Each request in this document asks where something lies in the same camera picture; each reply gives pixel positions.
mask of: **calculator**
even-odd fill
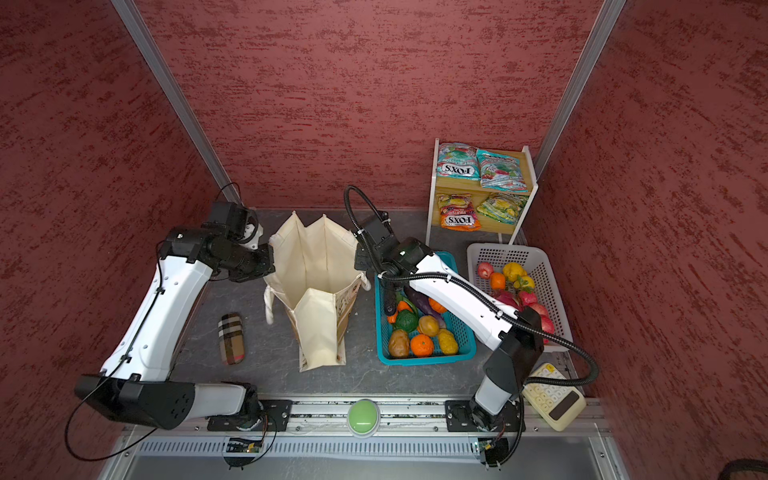
[[[531,376],[566,379],[551,363],[543,363]],[[529,383],[523,388],[523,396],[549,426],[558,432],[562,432],[587,406],[584,396],[572,386]]]

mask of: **blue plastic basket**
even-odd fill
[[[448,252],[436,252],[440,257],[440,260],[444,261],[452,270],[456,271],[456,261],[453,259],[453,255]],[[376,277],[376,342],[378,343],[377,349],[379,351],[379,359],[386,365],[439,365],[441,363],[454,363],[461,362],[462,360],[469,360],[478,350],[477,343],[475,342],[475,333],[467,326],[466,323],[453,316],[450,312],[442,314],[442,318],[445,320],[445,325],[453,333],[458,343],[458,353],[456,355],[443,355],[440,351],[440,345],[437,338],[432,340],[435,342],[435,352],[432,356],[423,358],[410,357],[407,359],[393,359],[389,355],[389,336],[392,335],[392,324],[389,323],[384,314],[382,304],[384,303],[384,289],[379,284],[379,278]],[[409,334],[409,338],[413,338],[419,333],[415,330]]]

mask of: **white basket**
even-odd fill
[[[473,243],[467,248],[467,267],[469,268],[469,281],[480,290],[490,294],[491,287],[486,279],[477,275],[478,263],[488,262],[497,272],[501,272],[504,265],[510,262],[520,263],[528,275],[533,279],[536,287],[534,293],[538,302],[547,308],[549,319],[554,324],[554,333],[564,339],[573,342],[571,327],[565,316],[563,300],[560,298],[558,284],[554,281],[554,273],[549,265],[549,258],[542,249],[523,247],[522,245],[504,245],[503,243]],[[564,346],[550,341],[544,347],[545,352],[567,352]]]

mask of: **pink fruit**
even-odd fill
[[[491,296],[501,303],[511,305],[514,308],[521,310],[520,304],[515,300],[515,296],[507,290],[494,290]]]
[[[523,290],[520,290],[518,293],[518,297],[520,298],[520,303],[522,306],[530,305],[531,303],[538,302],[538,298],[536,298],[535,293],[528,293]]]
[[[548,316],[543,316],[541,318],[541,329],[544,330],[546,333],[553,333],[554,334],[554,323],[552,323],[552,320],[549,319]],[[548,344],[549,340],[544,339],[544,344]]]
[[[491,265],[488,262],[478,263],[478,276],[480,278],[484,278],[487,280],[491,278],[491,273],[493,273],[493,265]]]
[[[529,303],[527,306],[530,306],[533,310],[536,310],[536,313],[538,313],[539,316],[549,316],[549,312],[547,311],[546,307],[540,303]]]

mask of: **red wall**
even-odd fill
[[[601,0],[137,0],[248,204],[429,202],[435,137],[538,149]]]
[[[526,220],[632,478],[768,457],[766,18],[629,1]]]
[[[80,373],[131,322],[154,245],[216,188],[108,0],[9,2],[0,15],[2,478],[89,478],[62,433]],[[87,409],[85,456],[119,427]]]

